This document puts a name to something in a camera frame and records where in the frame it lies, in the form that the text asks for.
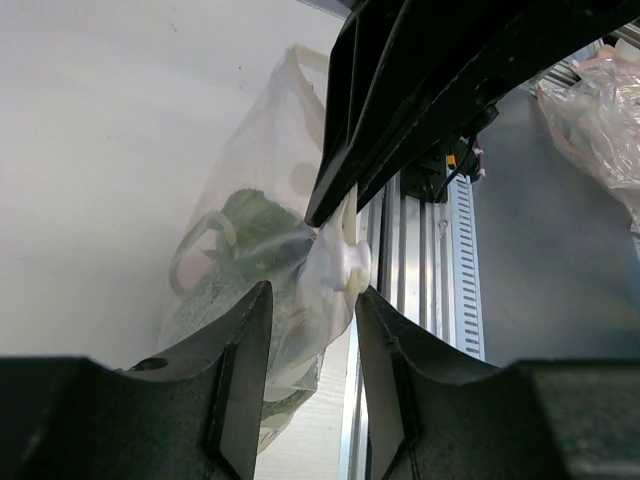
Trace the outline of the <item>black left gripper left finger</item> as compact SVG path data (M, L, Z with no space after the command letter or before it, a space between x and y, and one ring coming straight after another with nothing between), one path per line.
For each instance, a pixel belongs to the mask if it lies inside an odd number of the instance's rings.
M86 357L1 360L5 479L250 479L273 293L128 370Z

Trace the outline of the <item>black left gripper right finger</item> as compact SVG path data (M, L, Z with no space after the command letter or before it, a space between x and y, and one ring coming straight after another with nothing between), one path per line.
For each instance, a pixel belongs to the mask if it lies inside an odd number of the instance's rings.
M639 365L455 349L376 290L356 304L373 479L635 479Z

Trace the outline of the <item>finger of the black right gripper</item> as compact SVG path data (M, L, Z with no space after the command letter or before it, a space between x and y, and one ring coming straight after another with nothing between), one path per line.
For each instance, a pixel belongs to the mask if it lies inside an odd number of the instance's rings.
M376 149L392 175L479 133L510 90L639 15L636 1L410 2L375 95L393 115Z
M323 225L351 191L361 210L393 177L376 149L393 115L376 110L379 77L410 1L353 1L329 57L322 157L305 221Z

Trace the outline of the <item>dark grape bunch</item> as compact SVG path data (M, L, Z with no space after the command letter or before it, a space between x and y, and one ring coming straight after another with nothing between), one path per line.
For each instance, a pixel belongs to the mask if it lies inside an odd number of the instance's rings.
M316 237L299 216L257 189L240 189L226 200L221 213L235 233L216 238L216 256L245 274L290 266L306 258Z

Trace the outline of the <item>clear zip top bag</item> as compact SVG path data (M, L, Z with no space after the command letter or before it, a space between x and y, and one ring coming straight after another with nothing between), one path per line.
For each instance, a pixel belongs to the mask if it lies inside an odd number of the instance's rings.
M327 73L325 55L303 45L285 51L217 156L168 270L160 349L219 318L256 283L271 284L260 448L316 392L325 351L370 282L353 194L322 227L304 220L322 154Z

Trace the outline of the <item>green netted melon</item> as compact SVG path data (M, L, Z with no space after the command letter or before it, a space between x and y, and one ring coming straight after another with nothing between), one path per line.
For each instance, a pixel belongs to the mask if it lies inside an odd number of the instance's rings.
M270 282L273 289L273 319L262 423L274 420L275 426L282 428L315 393L323 361L323 356L318 355L302 364L302 376L299 379L287 380L281 386L273 383L285 376L283 371L275 368L275 361L279 353L286 351L283 341L289 322L298 318L298 311L294 309L294 296L298 274L306 258L290 266L258 274L245 274L230 262L216 256L215 239L215 247L202 252L211 261L211 265L205 268L191 286L185 286L178 276L181 265L191 257L189 251L209 230L217 233L216 238L223 233L231 244L235 242L231 223L221 210L207 212L185 235L170 265L169 284L177 300L173 313L167 317L162 327L159 346L168 348L177 344L226 313L256 283Z

